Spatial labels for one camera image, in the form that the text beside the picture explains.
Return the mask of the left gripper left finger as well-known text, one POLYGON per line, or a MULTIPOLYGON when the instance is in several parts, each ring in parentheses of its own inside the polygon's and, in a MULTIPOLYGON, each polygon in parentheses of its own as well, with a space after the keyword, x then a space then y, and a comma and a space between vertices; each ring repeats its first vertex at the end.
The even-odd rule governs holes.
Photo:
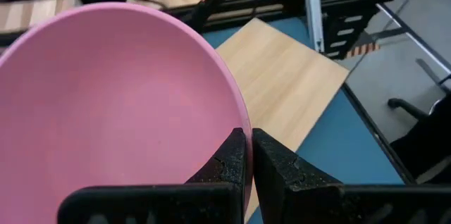
POLYGON ((229 182, 243 186, 246 173, 246 136, 234 128, 213 156, 186 182, 229 182))

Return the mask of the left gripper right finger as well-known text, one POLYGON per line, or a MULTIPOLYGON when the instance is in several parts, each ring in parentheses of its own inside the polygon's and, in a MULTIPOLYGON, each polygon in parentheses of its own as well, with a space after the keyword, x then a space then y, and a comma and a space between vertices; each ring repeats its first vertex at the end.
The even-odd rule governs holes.
POLYGON ((254 181, 264 224, 342 224, 337 185, 267 132, 253 129, 254 181))

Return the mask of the pink plastic bowl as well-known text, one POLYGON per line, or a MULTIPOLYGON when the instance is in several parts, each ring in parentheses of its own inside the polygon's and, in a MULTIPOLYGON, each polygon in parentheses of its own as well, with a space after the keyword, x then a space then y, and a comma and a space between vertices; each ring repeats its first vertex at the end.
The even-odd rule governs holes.
POLYGON ((0 224, 56 224, 92 185, 178 184, 232 129, 239 88, 191 27, 127 3, 74 8, 0 55, 0 224))

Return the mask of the black office chair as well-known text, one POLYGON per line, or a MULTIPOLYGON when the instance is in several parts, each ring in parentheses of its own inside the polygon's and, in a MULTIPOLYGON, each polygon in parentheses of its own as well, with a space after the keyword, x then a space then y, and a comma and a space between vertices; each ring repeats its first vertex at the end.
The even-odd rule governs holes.
POLYGON ((434 166, 451 157, 451 94, 425 113, 403 99, 388 100, 390 108, 403 108, 417 119, 404 136, 390 143, 408 173, 419 180, 434 166))

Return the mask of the black slotted base block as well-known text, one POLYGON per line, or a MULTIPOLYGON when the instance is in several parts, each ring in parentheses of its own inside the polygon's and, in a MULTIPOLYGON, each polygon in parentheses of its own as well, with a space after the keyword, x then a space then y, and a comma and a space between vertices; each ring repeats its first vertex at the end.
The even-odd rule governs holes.
POLYGON ((376 15, 375 6, 363 11, 328 15, 323 24, 324 55, 333 60, 345 59, 347 52, 376 15))

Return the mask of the wooden shelf with black frame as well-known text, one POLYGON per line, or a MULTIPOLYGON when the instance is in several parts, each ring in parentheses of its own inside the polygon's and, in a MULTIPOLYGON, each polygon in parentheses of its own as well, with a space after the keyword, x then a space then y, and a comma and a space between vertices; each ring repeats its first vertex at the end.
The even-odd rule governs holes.
POLYGON ((299 18, 246 21, 240 29, 206 33, 246 103, 252 127, 297 151, 349 75, 307 46, 299 18))

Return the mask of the black metal frame stand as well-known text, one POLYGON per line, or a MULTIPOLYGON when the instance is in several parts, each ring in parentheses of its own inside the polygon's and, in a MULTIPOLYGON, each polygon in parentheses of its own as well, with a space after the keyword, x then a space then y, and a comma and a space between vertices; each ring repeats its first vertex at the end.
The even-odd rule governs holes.
MULTIPOLYGON (((261 13, 252 12, 254 0, 229 0, 213 6, 199 2, 170 8, 168 13, 187 24, 197 22, 198 12, 208 13, 198 31, 215 48, 253 17, 310 45, 302 13, 276 8, 277 3, 285 1, 258 0, 258 5, 265 8, 261 13)), ((415 183, 347 83, 342 84, 295 151, 346 184, 415 183)))

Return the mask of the white frame post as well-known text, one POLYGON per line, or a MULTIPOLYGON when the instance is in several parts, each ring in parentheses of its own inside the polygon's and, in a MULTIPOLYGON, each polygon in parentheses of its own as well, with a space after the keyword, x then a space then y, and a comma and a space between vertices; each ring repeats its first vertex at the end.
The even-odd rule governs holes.
POLYGON ((323 23, 321 0, 305 0, 307 20, 309 25, 309 36, 314 45, 314 49, 319 52, 324 52, 324 37, 323 37, 323 23))

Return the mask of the grey metal rail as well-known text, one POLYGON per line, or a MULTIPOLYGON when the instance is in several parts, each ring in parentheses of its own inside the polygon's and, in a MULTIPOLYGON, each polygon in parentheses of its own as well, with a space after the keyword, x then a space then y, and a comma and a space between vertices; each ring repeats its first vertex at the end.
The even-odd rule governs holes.
POLYGON ((391 21, 393 21, 397 28, 391 30, 382 30, 371 34, 374 41, 380 39, 386 39, 389 37, 395 37, 398 35, 407 35, 426 55, 433 60, 435 64, 441 67, 445 73, 445 77, 438 77, 432 68, 423 60, 422 58, 417 58, 416 63, 423 69, 423 71, 434 81, 434 83, 441 88, 444 93, 451 93, 451 88, 447 87, 445 83, 451 80, 451 63, 449 63, 445 58, 443 58, 433 47, 431 47, 426 41, 424 41, 413 29, 411 29, 408 24, 406 24, 398 15, 391 11, 384 4, 376 4, 376 6, 386 14, 391 21))

